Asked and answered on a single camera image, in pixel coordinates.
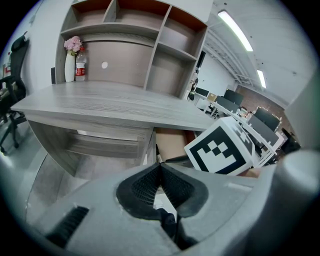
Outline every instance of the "white wall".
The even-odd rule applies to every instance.
[[[58,36],[72,2],[73,0],[38,2],[16,28],[0,57],[0,64],[6,63],[12,43],[25,31],[28,31],[27,37],[30,39],[30,45],[21,72],[28,94],[51,85],[51,68],[55,66]],[[195,4],[194,0],[165,0],[163,2],[173,4],[205,20],[209,17],[213,0],[201,0],[201,4]],[[36,11],[34,22],[29,24]]]
[[[223,96],[227,87],[233,87],[234,85],[235,80],[227,70],[206,54],[198,74],[197,87],[215,95]]]

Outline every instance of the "white desk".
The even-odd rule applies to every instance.
[[[219,105],[216,102],[213,102],[212,105],[222,111],[223,113],[233,117],[236,119],[239,123],[242,124],[242,127],[249,132],[259,143],[263,143],[265,147],[268,149],[267,152],[261,157],[260,161],[257,164],[254,164],[253,167],[259,168],[263,167],[274,155],[276,155],[276,150],[274,147],[272,147],[256,130],[254,130],[250,125],[247,124],[247,120],[238,116],[237,114],[227,110],[225,107]]]

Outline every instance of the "fluorescent light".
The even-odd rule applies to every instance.
[[[245,34],[242,32],[242,30],[237,25],[237,23],[235,23],[235,21],[230,17],[230,15],[224,10],[222,12],[219,12],[218,16],[232,29],[232,31],[235,33],[235,35],[239,38],[239,40],[243,44],[244,48],[248,52],[253,52],[254,50],[252,49]]]
[[[258,72],[258,76],[260,78],[260,82],[261,82],[262,87],[267,88],[264,73],[261,70],[257,70],[257,72]]]

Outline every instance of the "shelf compartment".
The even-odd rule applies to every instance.
[[[179,97],[181,90],[188,82],[189,73],[192,72],[195,65],[196,60],[185,61],[157,48],[146,90]]]
[[[159,41],[157,44],[157,49],[159,49],[161,52],[164,52],[166,54],[169,54],[177,59],[180,59],[182,61],[196,61],[197,58],[190,55],[189,53],[180,50],[180,49],[176,49],[171,47],[170,45]]]
[[[152,47],[119,41],[91,41],[84,43],[88,62],[89,81],[110,81],[143,87]]]
[[[160,29],[169,4],[155,0],[112,0],[104,22],[127,23]]]
[[[131,25],[121,22],[106,22],[91,25],[82,25],[63,30],[61,35],[64,39],[73,36],[83,36],[97,33],[123,33],[131,34],[155,40],[159,30],[148,26]]]
[[[102,23],[111,0],[87,0],[74,3],[63,23],[63,30]]]
[[[82,155],[111,158],[138,158],[138,141],[68,133],[66,150]]]
[[[207,26],[203,22],[173,6],[160,41],[198,58],[206,31]]]

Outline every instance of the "gray wood desk surface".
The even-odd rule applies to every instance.
[[[186,100],[106,81],[48,86],[27,96],[12,109],[47,118],[141,128],[203,131],[213,123],[210,117]]]

